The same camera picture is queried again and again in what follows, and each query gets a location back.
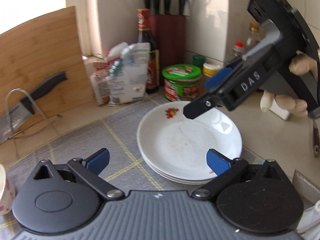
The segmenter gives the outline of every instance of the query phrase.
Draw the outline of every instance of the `plaid cloth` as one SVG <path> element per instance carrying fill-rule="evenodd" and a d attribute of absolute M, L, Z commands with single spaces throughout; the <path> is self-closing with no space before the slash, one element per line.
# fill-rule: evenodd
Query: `plaid cloth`
<path fill-rule="evenodd" d="M 142 117 L 154 107 L 168 102 L 158 94 L 148 99 L 131 103 L 120 111 L 84 127 L 68 132 L 54 141 L 34 150 L 7 169 L 17 191 L 28 175 L 42 159 L 53 163 L 67 163 L 74 157 L 85 159 L 105 147 L 110 152 L 110 163 L 100 177 L 126 194 L 129 190 L 188 190 L 199 186 L 179 184 L 155 173 L 143 161 L 136 141 L 136 131 Z M 242 157 L 250 163 L 263 160 L 249 150 Z M 0 217 L 0 240 L 12 239 L 21 229 L 12 212 Z"/>

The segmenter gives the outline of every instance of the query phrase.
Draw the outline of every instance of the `soy sauce bottle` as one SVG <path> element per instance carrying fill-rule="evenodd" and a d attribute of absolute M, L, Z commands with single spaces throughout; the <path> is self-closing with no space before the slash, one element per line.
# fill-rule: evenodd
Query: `soy sauce bottle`
<path fill-rule="evenodd" d="M 148 61 L 148 78 L 146 92 L 155 93 L 159 89 L 160 70 L 159 70 L 159 50 L 150 29 L 150 10 L 138 9 L 139 36 L 138 43 L 149 42 L 151 46 Z"/>

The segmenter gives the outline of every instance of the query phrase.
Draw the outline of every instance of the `stack of plates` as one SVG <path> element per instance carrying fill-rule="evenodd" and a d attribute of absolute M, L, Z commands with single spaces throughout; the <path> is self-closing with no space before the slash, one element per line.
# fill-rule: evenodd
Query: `stack of plates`
<path fill-rule="evenodd" d="M 213 148 L 229 159 L 240 157 L 238 128 L 224 113 L 211 109 L 194 120 L 183 115 L 188 101 L 152 109 L 141 120 L 137 142 L 145 162 L 166 179 L 183 184 L 205 184 L 216 174 L 206 154 Z"/>

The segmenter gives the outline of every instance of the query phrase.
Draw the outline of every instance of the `metal bolt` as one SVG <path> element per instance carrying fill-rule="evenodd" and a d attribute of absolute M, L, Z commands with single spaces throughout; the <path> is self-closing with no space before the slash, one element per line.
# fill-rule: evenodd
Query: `metal bolt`
<path fill-rule="evenodd" d="M 120 198 L 123 196 L 123 192 L 119 189 L 112 189 L 107 191 L 107 196 L 111 198 Z"/>
<path fill-rule="evenodd" d="M 210 191 L 205 188 L 199 188 L 194 192 L 196 197 L 206 198 L 210 195 Z"/>

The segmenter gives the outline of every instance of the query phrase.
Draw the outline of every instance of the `jar with green lid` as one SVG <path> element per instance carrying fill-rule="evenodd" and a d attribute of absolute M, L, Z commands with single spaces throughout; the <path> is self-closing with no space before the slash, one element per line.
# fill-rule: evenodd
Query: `jar with green lid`
<path fill-rule="evenodd" d="M 201 69 L 189 64 L 176 64 L 162 70 L 164 94 L 170 101 L 192 100 L 200 94 Z"/>

